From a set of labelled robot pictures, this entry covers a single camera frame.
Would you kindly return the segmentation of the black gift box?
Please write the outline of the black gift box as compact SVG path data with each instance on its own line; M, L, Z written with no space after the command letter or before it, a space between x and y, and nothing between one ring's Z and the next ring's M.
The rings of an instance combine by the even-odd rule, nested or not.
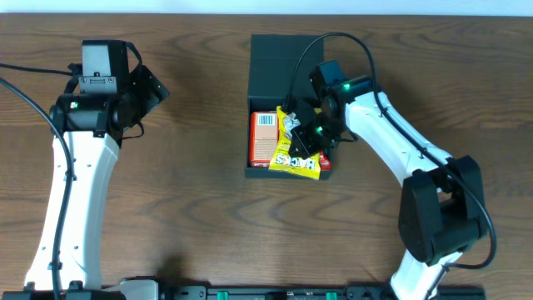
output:
M274 111L286 100L291 76L299 58L292 95L317 100L311 86L311 70L324 61L324 42L311 46L313 35L253 34L247 90L247 116L256 112Z

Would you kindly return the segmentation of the yellow candy bag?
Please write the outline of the yellow candy bag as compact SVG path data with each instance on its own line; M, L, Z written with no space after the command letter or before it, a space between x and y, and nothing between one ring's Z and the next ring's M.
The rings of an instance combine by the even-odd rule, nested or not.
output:
M278 139L268 170L318 180L321 175L320 155L318 153L309 158L298 158L289 153L292 142L290 130L300 124L296 120L295 114L287 115L281 110L281 106L277 106L276 116Z

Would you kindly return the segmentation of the red orange barcode box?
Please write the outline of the red orange barcode box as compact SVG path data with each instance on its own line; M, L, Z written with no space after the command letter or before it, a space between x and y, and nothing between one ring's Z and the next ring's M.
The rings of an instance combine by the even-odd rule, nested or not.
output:
M267 168L278 141L277 113L254 112L250 119L248 161L252 168Z

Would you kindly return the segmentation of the red candy bag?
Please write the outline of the red candy bag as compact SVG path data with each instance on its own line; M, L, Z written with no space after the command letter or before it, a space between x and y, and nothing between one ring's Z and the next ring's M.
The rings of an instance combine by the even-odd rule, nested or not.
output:
M319 163L321 170L331 170L331 161L324 152L320 152Z

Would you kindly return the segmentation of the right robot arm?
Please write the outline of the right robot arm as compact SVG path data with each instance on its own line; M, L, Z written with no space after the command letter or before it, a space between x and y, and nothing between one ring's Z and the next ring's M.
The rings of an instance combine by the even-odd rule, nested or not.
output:
M335 61L314 67L316 100L295 110L289 154L309 158L333 148L349 132L366 142L401 185L398 230L406 252L387 287L348 291L349 299L483 299L476 287L444 287L443 277L491 231L481 170L424 138L368 76L347 79Z

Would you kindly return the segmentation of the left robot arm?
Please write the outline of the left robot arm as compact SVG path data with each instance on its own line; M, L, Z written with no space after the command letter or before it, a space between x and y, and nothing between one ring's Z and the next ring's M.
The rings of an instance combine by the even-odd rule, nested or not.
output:
M39 109L54 134L52 187L42 236L20 291L4 299L158 299L155 279L134 277L102 284L101 234L107 190L126 130L169 95L122 40L85 40L82 63L49 112Z

